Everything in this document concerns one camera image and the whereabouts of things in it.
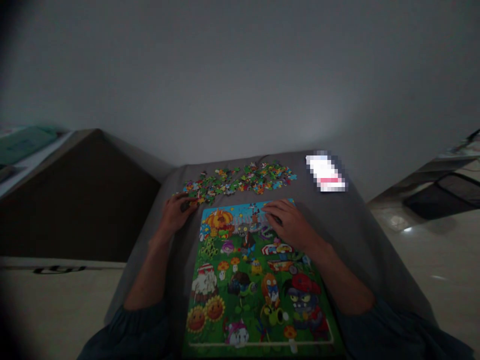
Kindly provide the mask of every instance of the sunflower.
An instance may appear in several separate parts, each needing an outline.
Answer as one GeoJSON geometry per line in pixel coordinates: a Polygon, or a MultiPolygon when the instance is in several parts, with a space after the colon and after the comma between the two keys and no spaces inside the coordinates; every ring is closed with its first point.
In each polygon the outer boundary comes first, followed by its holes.
{"type": "Polygon", "coordinates": [[[225,301],[219,295],[211,297],[205,304],[206,317],[212,323],[219,321],[224,315],[224,313],[225,313],[225,301]]]}
{"type": "Polygon", "coordinates": [[[189,333],[200,333],[206,322],[205,309],[201,306],[195,306],[190,309],[186,317],[186,329],[189,333]]]}

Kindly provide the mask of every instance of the hand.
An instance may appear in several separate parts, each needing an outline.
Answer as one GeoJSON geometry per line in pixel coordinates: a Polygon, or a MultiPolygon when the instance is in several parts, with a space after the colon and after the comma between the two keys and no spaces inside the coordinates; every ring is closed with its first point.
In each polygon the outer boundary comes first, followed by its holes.
{"type": "Polygon", "coordinates": [[[163,206],[163,215],[161,217],[160,225],[157,230],[157,235],[170,239],[178,230],[182,228],[190,214],[198,209],[199,205],[196,202],[196,197],[187,197],[186,192],[173,195],[169,198],[163,206]],[[182,212],[181,206],[183,203],[195,202],[190,204],[190,207],[182,212]]]}
{"type": "Polygon", "coordinates": [[[307,255],[324,240],[310,226],[303,214],[287,199],[276,200],[262,208],[270,226],[278,236],[295,250],[307,255]]]}

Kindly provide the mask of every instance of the mushroom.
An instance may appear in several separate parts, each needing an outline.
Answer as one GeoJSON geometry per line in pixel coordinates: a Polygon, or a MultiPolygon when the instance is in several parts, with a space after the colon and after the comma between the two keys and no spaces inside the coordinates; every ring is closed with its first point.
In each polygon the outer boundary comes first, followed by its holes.
{"type": "Polygon", "coordinates": [[[295,338],[297,337],[297,331],[295,330],[295,328],[292,325],[285,326],[285,328],[283,329],[283,336],[288,339],[292,354],[298,353],[299,349],[297,348],[297,344],[295,343],[295,338]]]}
{"type": "Polygon", "coordinates": [[[218,277],[220,278],[220,280],[225,280],[225,271],[227,271],[229,267],[230,265],[228,262],[220,261],[220,263],[218,264],[218,271],[220,272],[218,277]]]}
{"type": "Polygon", "coordinates": [[[230,264],[233,265],[233,272],[236,273],[239,270],[240,259],[238,257],[234,257],[230,264]]]}

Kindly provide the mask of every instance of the dark sleeve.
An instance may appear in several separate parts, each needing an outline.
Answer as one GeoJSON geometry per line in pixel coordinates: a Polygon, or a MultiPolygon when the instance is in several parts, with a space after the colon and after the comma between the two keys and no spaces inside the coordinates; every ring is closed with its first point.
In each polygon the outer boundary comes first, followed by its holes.
{"type": "Polygon", "coordinates": [[[378,297],[363,315],[336,314],[345,347],[356,360],[474,359],[465,343],[414,313],[393,310],[378,297]]]}
{"type": "Polygon", "coordinates": [[[85,344],[77,360],[161,359],[168,355],[168,332],[164,301],[136,311],[122,306],[85,344]]]}

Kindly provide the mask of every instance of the wooden cabinet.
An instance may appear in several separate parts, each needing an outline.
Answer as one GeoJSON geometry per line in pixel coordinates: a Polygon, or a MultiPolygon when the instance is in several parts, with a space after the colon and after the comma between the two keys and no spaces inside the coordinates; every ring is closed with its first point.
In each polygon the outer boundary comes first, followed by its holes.
{"type": "Polygon", "coordinates": [[[0,199],[0,256],[126,262],[159,188],[101,130],[77,131],[0,199]]]}

